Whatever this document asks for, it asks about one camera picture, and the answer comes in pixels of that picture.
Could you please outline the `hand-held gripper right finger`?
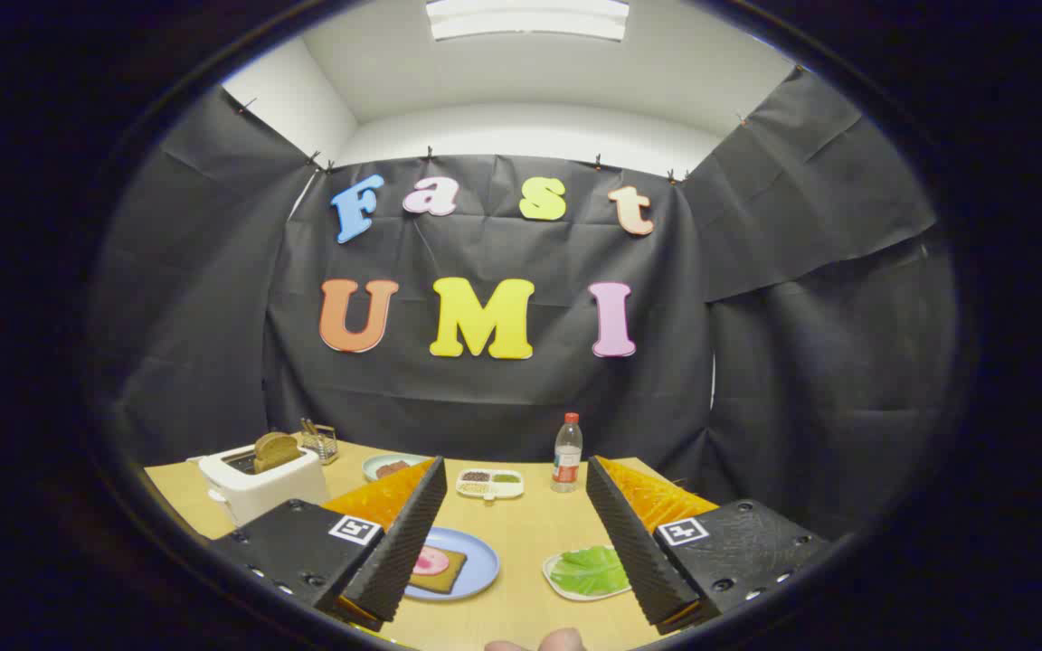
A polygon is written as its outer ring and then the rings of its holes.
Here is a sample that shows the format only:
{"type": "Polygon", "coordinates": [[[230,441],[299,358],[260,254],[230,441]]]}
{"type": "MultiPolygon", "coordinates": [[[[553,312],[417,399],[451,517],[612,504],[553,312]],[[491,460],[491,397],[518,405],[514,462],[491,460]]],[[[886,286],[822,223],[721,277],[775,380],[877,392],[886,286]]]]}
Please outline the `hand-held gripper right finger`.
{"type": "Polygon", "coordinates": [[[600,455],[588,467],[587,495],[660,634],[769,596],[832,545],[753,499],[715,505],[600,455]]]}

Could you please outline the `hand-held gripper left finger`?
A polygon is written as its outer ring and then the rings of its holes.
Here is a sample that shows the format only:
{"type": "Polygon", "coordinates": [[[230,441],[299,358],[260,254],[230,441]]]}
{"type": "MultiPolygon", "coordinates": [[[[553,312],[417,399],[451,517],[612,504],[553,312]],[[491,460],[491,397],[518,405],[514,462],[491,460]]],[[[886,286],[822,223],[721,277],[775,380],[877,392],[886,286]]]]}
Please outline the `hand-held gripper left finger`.
{"type": "Polygon", "coordinates": [[[373,631],[393,621],[448,491],[445,458],[315,505],[287,499],[210,541],[228,568],[373,631]]]}

